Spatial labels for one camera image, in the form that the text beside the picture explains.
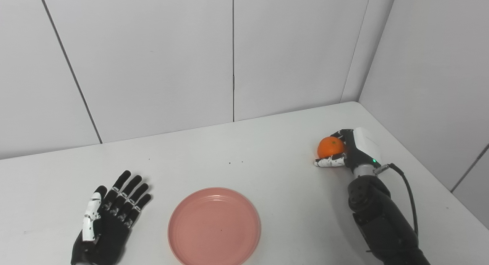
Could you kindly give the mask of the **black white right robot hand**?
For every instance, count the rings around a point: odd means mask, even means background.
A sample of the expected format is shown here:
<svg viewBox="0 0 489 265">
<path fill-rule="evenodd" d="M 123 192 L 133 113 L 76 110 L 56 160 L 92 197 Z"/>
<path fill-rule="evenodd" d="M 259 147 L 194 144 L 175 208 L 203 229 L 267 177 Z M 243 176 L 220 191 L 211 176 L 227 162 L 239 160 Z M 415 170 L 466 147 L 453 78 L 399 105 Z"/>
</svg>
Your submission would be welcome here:
<svg viewBox="0 0 489 265">
<path fill-rule="evenodd" d="M 345 166 L 354 170 L 362 164 L 381 167 L 380 146 L 365 128 L 341 129 L 323 138 L 317 148 L 318 167 Z"/>
</svg>

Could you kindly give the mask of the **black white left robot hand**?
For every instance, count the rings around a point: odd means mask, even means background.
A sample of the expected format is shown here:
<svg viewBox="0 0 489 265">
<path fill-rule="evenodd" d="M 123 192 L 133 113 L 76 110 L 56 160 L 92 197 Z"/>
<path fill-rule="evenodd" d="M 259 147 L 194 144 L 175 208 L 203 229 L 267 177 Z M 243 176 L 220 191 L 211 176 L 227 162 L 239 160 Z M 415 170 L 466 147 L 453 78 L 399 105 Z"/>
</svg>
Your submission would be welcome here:
<svg viewBox="0 0 489 265">
<path fill-rule="evenodd" d="M 149 185 L 126 170 L 107 188 L 93 192 L 82 229 L 73 244 L 72 265 L 115 265 L 124 253 L 133 225 L 151 201 Z"/>
</svg>

